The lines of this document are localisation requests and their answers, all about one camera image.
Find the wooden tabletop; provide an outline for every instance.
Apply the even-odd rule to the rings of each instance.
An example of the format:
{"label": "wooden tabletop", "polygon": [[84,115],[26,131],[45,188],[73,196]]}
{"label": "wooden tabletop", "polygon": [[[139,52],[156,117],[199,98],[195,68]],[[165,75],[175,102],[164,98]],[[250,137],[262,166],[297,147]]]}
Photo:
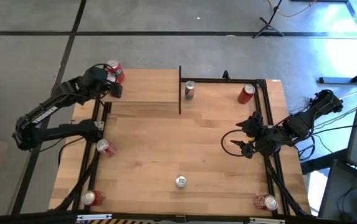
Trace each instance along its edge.
{"label": "wooden tabletop", "polygon": [[[106,200],[102,206],[92,207],[92,211],[271,216],[253,206],[254,196],[268,193],[262,157],[232,157],[220,145],[224,133],[237,129],[235,124],[255,111],[254,98],[246,105],[238,104],[236,98],[242,87],[197,83],[192,101],[186,101],[182,94],[181,115],[178,102],[163,101],[160,96],[148,101],[114,101],[104,138],[116,145],[117,153],[111,158],[100,157],[95,189],[104,192]],[[278,122],[288,113],[282,84],[279,80],[267,80],[267,87],[273,119]],[[172,92],[173,88],[177,90],[178,83],[166,91]],[[76,105],[73,119],[88,119],[92,110],[93,101]],[[244,133],[226,138],[227,149],[240,153],[229,142],[231,139],[245,140]],[[57,206],[76,183],[84,145],[84,141],[79,141],[65,148],[50,208]],[[287,188],[310,212],[297,151],[284,147],[280,155]],[[188,180],[184,189],[177,189],[174,184],[179,174]],[[275,192],[280,200],[278,188]]]}
{"label": "wooden tabletop", "polygon": [[110,95],[103,101],[178,103],[178,70],[124,69],[121,98]]}

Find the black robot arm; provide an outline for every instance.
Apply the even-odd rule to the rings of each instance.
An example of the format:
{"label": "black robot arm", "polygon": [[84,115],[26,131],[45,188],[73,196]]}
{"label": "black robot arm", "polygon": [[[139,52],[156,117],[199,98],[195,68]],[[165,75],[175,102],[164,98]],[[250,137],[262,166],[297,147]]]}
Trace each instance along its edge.
{"label": "black robot arm", "polygon": [[15,139],[18,148],[29,150],[43,141],[74,135],[81,135],[91,142],[98,141],[101,138],[100,131],[91,119],[83,120],[79,124],[61,124],[57,128],[50,129],[40,129],[36,126],[59,109],[71,106],[74,103],[83,105],[86,101],[101,98],[109,92],[117,98],[121,97],[121,85],[109,81],[107,76],[108,71],[105,67],[93,66],[85,71],[82,77],[61,83],[52,92],[49,99],[17,120],[12,137]]}
{"label": "black robot arm", "polygon": [[270,156],[278,153],[284,145],[294,146],[296,143],[311,137],[314,130],[314,122],[320,116],[342,110],[342,101],[332,91],[322,90],[315,95],[316,97],[310,101],[306,111],[290,115],[273,127],[264,125],[261,114],[253,112],[253,115],[249,116],[247,120],[236,124],[252,140],[248,143],[231,141],[240,147],[242,155],[246,158],[252,158],[253,154],[257,152],[266,158],[267,172],[271,175],[296,215],[307,215],[307,213],[302,210],[280,181],[272,167]]}

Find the can lid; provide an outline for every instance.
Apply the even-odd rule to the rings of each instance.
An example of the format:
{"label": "can lid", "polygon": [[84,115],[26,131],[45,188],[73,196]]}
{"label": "can lid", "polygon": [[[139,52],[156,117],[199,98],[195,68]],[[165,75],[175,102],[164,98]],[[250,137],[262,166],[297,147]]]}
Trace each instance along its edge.
{"label": "can lid", "polygon": [[271,195],[266,196],[266,198],[264,199],[264,202],[265,202],[265,206],[269,210],[275,210],[278,208],[277,199],[275,199],[274,196],[271,196]]}
{"label": "can lid", "polygon": [[255,93],[255,88],[254,88],[253,86],[251,86],[251,85],[246,85],[246,86],[244,87],[244,90],[245,90],[245,92],[248,93],[248,94],[253,94],[253,93]]}
{"label": "can lid", "polygon": [[185,187],[186,185],[186,178],[184,175],[178,175],[176,178],[176,185],[177,187]]}
{"label": "can lid", "polygon": [[108,65],[112,66],[112,68],[117,68],[118,60],[110,60],[108,61]]}
{"label": "can lid", "polygon": [[188,81],[185,83],[185,87],[188,89],[193,89],[195,88],[195,82],[194,81]]}
{"label": "can lid", "polygon": [[97,142],[98,151],[103,151],[109,147],[110,143],[106,139],[101,139]]}
{"label": "can lid", "polygon": [[86,191],[81,196],[81,201],[83,202],[84,205],[91,205],[94,200],[95,200],[95,193],[92,190]]}

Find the wire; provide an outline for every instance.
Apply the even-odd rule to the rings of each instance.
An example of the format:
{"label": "wire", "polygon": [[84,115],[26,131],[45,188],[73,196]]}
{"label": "wire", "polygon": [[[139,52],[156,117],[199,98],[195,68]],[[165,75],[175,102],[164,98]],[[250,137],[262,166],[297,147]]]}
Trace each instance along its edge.
{"label": "wire", "polygon": [[337,117],[335,117],[335,118],[332,118],[332,119],[330,119],[330,120],[328,120],[328,121],[325,121],[325,122],[322,122],[322,123],[320,123],[320,124],[317,124],[315,127],[319,127],[319,126],[324,125],[324,124],[326,124],[326,123],[329,123],[330,121],[333,121],[333,120],[336,120],[336,121],[337,121],[337,119],[341,119],[342,117],[346,116],[346,115],[349,114],[349,113],[354,112],[355,110],[357,110],[357,107],[355,107],[355,108],[353,108],[353,109],[351,109],[351,110],[345,112],[345,113],[342,114],[342,115],[339,115],[339,116],[337,116]]}
{"label": "wire", "polygon": [[353,113],[353,112],[354,112],[354,111],[356,111],[356,110],[357,110],[357,109],[355,109],[355,110],[353,110],[353,111],[349,111],[348,113],[344,114],[344,116],[342,116],[342,117],[340,117],[340,118],[337,118],[337,119],[335,119],[335,120],[331,121],[330,123],[324,124],[322,127],[320,127],[320,128],[316,128],[315,130],[317,130],[317,129],[322,129],[323,127],[325,127],[325,125],[330,125],[330,124],[333,124],[335,121],[338,121],[338,120],[340,120],[340,119],[344,118],[345,116],[347,116],[347,115],[349,115],[349,114]]}
{"label": "wire", "polygon": [[301,106],[301,107],[299,107],[299,108],[296,108],[296,109],[294,109],[294,110],[289,111],[289,114],[294,114],[295,112],[302,112],[302,111],[304,111],[304,110],[307,109],[307,108],[308,108],[308,105],[307,105],[307,106]]}
{"label": "wire", "polygon": [[227,133],[225,133],[225,135],[223,135],[222,138],[221,138],[221,147],[222,147],[222,149],[223,149],[228,155],[230,155],[230,156],[242,157],[242,156],[244,156],[244,155],[242,155],[242,154],[233,154],[233,153],[229,152],[229,151],[224,147],[224,139],[228,136],[228,134],[234,133],[234,132],[242,132],[242,130],[236,129],[236,130],[228,131]]}
{"label": "wire", "polygon": [[115,83],[117,83],[117,80],[118,80],[118,78],[120,77],[120,74],[118,74],[118,73],[116,72],[116,70],[115,70],[111,65],[109,65],[109,64],[107,64],[107,63],[98,63],[98,64],[95,64],[95,65],[92,65],[91,68],[96,67],[96,66],[100,66],[100,65],[103,66],[103,69],[106,69],[106,67],[108,67],[108,68],[110,68],[110,69],[114,72],[114,74],[116,75]]}
{"label": "wire", "polygon": [[332,131],[332,130],[341,129],[341,128],[355,128],[355,127],[357,127],[357,125],[349,125],[349,126],[343,126],[343,127],[338,127],[338,128],[330,128],[330,129],[325,129],[325,130],[319,131],[319,132],[314,133],[314,134],[320,134],[320,133],[325,132],[325,131]]}
{"label": "wire", "polygon": [[60,165],[60,159],[62,158],[62,151],[64,150],[64,148],[65,148],[66,146],[70,145],[70,144],[73,144],[73,143],[75,143],[75,142],[77,142],[77,141],[83,139],[83,138],[84,138],[84,137],[81,137],[81,138],[78,138],[78,139],[76,139],[76,140],[74,140],[74,141],[71,141],[71,142],[65,144],[64,146],[62,146],[62,147],[59,149],[58,167],[59,167],[59,165]]}
{"label": "wire", "polygon": [[[101,97],[99,98],[99,100],[103,99],[103,98],[104,98],[105,96],[107,96],[108,94],[109,94],[109,91],[107,91],[103,96],[101,96]],[[88,99],[91,99],[91,100],[97,100],[96,97],[82,96],[82,95],[76,94],[76,93],[68,93],[67,95],[79,96],[79,97],[84,97],[84,98],[88,98]]]}
{"label": "wire", "polygon": [[[277,9],[277,11],[279,12],[279,14],[285,16],[285,17],[292,17],[292,16],[296,16],[296,15],[299,15],[300,13],[304,12],[306,9],[308,9],[309,7],[311,7],[314,3],[316,3],[318,0],[314,0],[313,2],[311,3],[308,3],[308,6],[306,8],[304,8],[303,10],[301,10],[300,12],[296,12],[295,14],[293,15],[285,15],[284,13],[282,13],[279,9]],[[276,7],[271,0],[268,0],[268,2],[270,3],[271,6],[273,7]]]}
{"label": "wire", "polygon": [[342,100],[342,99],[346,98],[347,96],[351,96],[351,95],[353,95],[353,94],[355,94],[355,93],[357,93],[357,91],[352,92],[352,93],[349,93],[349,94],[346,94],[346,95],[340,97],[339,100]]}
{"label": "wire", "polygon": [[[313,141],[313,144],[312,144],[311,146],[308,146],[308,147],[306,147],[305,149],[303,149],[303,150],[301,150],[301,151],[298,152],[298,158],[299,158],[300,161],[304,161],[304,160],[306,160],[306,159],[309,159],[309,158],[311,158],[312,155],[314,154],[314,152],[315,152],[315,139],[314,139],[314,136],[311,136],[311,139],[312,139],[312,141]],[[306,158],[301,159],[300,157],[303,155],[303,153],[304,153],[307,149],[309,149],[309,148],[311,148],[311,147],[312,147],[312,149],[311,149],[310,155],[308,155]]]}
{"label": "wire", "polygon": [[317,136],[316,134],[314,134],[314,136],[320,139],[320,142],[321,142],[322,146],[323,146],[326,150],[328,150],[330,153],[333,153],[333,152],[332,152],[330,149],[328,149],[328,147],[323,143],[321,137]]}
{"label": "wire", "polygon": [[346,200],[346,196],[352,192],[353,190],[356,190],[357,187],[353,187],[353,188],[350,188],[343,196],[343,201],[341,202],[341,210],[342,210],[342,215],[345,213],[345,200]]}
{"label": "wire", "polygon": [[65,139],[65,138],[59,139],[57,142],[55,142],[55,144],[53,144],[53,145],[51,145],[51,146],[49,146],[49,147],[47,147],[47,148],[45,148],[45,149],[40,150],[40,152],[44,152],[44,151],[46,151],[46,150],[48,150],[48,149],[50,149],[50,148],[56,146],[56,144],[60,143],[63,139]]}

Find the floor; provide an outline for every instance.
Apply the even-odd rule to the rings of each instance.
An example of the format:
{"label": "floor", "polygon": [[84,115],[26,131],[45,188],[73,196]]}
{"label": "floor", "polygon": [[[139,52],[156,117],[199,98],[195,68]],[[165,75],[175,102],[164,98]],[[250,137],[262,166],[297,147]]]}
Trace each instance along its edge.
{"label": "floor", "polygon": [[[11,138],[16,119],[49,96],[58,74],[63,75],[63,81],[68,80],[111,58],[119,60],[124,68],[182,65],[184,77],[217,78],[228,70],[232,78],[282,80],[288,108],[294,110],[325,88],[337,96],[357,90],[357,86],[317,82],[319,77],[357,74],[357,0],[350,3],[356,17],[343,2],[317,2],[295,17],[277,14],[273,25],[289,37],[110,33],[69,38],[61,32],[257,32],[263,26],[259,17],[269,18],[272,8],[266,0],[92,0],[87,1],[80,20],[76,18],[80,1],[0,1],[0,31],[37,31],[0,32],[0,140],[9,144],[7,159],[0,168],[0,215],[9,213],[29,157],[28,152],[18,150]],[[283,0],[280,10],[291,14],[307,5]],[[70,51],[66,46],[71,43]],[[357,94],[345,98],[345,111],[356,105]],[[66,123],[71,115],[72,108],[64,108],[52,116],[49,126]],[[335,115],[324,116],[317,123]],[[331,127],[352,124],[353,117],[351,114]],[[343,141],[333,141],[332,134]],[[349,129],[341,129],[320,137],[332,151],[337,151],[346,147],[349,135]],[[302,142],[299,148],[308,144]],[[57,153],[58,150],[41,153],[22,212],[47,210],[57,173]],[[317,140],[312,157],[328,153]]]}

